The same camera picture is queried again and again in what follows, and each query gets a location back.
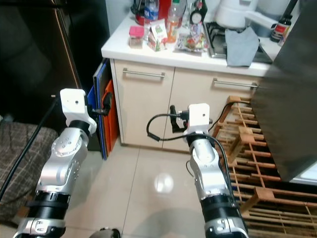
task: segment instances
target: white kettle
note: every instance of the white kettle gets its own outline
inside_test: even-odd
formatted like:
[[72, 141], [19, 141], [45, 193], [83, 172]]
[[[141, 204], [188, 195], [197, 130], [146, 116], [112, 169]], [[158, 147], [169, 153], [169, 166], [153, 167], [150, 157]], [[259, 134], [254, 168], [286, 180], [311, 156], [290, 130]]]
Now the white kettle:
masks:
[[268, 29], [274, 29], [277, 21], [256, 12], [259, 0], [221, 0], [215, 20], [218, 25], [229, 29], [244, 29], [250, 20]]

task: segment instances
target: small box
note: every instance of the small box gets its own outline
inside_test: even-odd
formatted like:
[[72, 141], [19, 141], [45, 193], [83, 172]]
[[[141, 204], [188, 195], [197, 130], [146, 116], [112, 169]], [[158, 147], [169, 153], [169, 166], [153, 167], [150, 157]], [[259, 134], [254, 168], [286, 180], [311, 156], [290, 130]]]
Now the small box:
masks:
[[129, 31], [129, 44], [131, 48], [142, 49], [144, 28], [142, 26], [131, 26]]
[[148, 45], [154, 51], [165, 50], [165, 43], [167, 42], [167, 33], [165, 28], [165, 20], [151, 22], [151, 31], [149, 33]]

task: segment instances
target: sofa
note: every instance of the sofa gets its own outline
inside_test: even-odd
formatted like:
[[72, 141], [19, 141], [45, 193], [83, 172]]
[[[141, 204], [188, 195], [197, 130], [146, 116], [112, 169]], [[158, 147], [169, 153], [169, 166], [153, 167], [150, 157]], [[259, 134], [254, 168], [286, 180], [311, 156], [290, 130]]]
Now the sofa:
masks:
[[[0, 186], [22, 152], [36, 125], [0, 121]], [[42, 167], [51, 155], [57, 133], [41, 128], [39, 134], [17, 168], [0, 203], [0, 222], [10, 222], [27, 197], [34, 194]]]

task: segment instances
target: white countertop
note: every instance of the white countertop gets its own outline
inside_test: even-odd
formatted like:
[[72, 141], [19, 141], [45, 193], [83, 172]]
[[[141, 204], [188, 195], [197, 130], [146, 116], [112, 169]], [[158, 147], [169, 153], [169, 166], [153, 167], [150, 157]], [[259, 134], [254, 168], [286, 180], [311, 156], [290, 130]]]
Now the white countertop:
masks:
[[[174, 44], [169, 44], [165, 51], [154, 52], [144, 41], [143, 49], [132, 49], [128, 44], [129, 29], [132, 25], [137, 25], [137, 23], [130, 13], [102, 47], [104, 58], [252, 76], [264, 76], [270, 67], [269, 64], [257, 62], [252, 63], [250, 67], [229, 67], [225, 59], [211, 58], [208, 52], [202, 54], [173, 52]], [[260, 43], [265, 52], [274, 60], [281, 47], [270, 41], [269, 38], [260, 38]]]

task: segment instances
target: kitchen cabinet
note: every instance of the kitchen cabinet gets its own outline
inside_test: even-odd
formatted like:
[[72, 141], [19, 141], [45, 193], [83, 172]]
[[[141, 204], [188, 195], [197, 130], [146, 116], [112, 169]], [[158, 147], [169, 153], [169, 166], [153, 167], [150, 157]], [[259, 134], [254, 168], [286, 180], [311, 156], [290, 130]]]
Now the kitchen cabinet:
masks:
[[[173, 67], [115, 60], [121, 140], [124, 144], [162, 147], [147, 137], [146, 126], [156, 114], [167, 113]], [[163, 138], [166, 118], [155, 119], [150, 131]]]
[[[183, 111], [187, 110], [190, 104], [207, 103], [210, 106], [210, 118], [216, 121], [228, 96], [251, 97], [254, 91], [250, 86], [258, 84], [260, 79], [246, 75], [176, 68], [169, 106], [175, 105], [176, 111]], [[172, 126], [168, 119], [164, 137], [170, 138], [179, 135], [181, 133], [172, 133]], [[183, 139], [165, 141], [163, 148], [188, 151], [188, 145]]]

